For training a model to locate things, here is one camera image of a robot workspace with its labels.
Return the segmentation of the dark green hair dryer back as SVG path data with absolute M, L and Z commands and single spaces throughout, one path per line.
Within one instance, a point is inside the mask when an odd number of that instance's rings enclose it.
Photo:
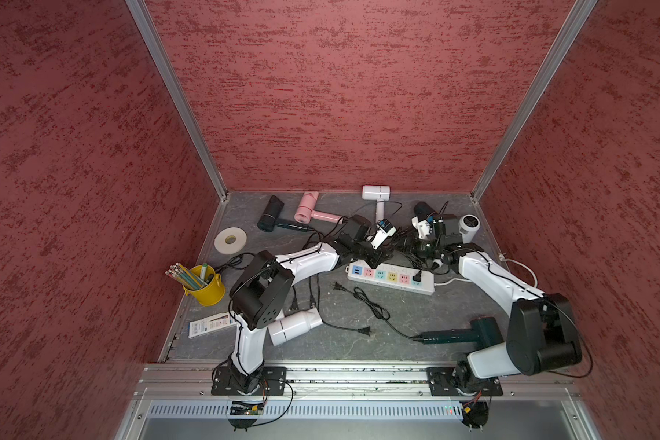
M 436 210 L 427 202 L 421 201 L 414 205 L 414 216 L 419 222 L 427 221 L 429 218 L 436 215 Z

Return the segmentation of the white round hair dryer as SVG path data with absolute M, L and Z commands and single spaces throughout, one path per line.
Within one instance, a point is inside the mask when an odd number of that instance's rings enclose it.
M 476 234 L 480 231 L 480 218 L 473 216 L 473 214 L 465 214 L 458 221 L 458 232 L 462 237 L 464 244 L 469 244 L 473 241 Z

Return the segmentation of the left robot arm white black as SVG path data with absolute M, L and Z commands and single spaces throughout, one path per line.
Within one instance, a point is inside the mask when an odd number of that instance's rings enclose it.
M 313 247 L 285 255 L 256 254 L 229 293 L 228 312 L 236 323 L 230 370 L 240 381 L 259 375 L 266 328 L 277 320 L 295 284 L 354 260 L 377 268 L 388 258 L 384 242 L 396 232 L 387 219 L 373 225 L 363 216 L 343 217 L 339 230 Z

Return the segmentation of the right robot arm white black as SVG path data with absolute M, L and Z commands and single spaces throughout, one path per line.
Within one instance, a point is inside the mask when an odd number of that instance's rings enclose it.
M 414 340 L 426 345 L 473 342 L 478 349 L 459 368 L 463 383 L 499 376 L 541 372 L 574 366 L 582 361 L 580 333 L 571 304 L 559 293 L 547 294 L 499 266 L 474 244 L 450 243 L 445 238 L 421 243 L 417 256 L 438 260 L 486 293 L 508 315 L 506 335 L 491 317 L 470 323 L 469 329 L 425 332 Z

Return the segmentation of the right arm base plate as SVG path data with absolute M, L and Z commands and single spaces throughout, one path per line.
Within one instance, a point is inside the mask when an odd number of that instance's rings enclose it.
M 474 398 L 502 397 L 503 390 L 497 378 L 479 379 L 464 365 L 456 368 L 428 368 L 427 384 L 433 397 Z

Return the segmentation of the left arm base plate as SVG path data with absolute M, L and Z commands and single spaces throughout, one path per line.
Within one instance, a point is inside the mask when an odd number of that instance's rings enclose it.
M 260 367 L 245 375 L 234 365 L 217 367 L 212 374 L 210 393 L 212 396 L 282 396 L 287 372 L 284 367 Z

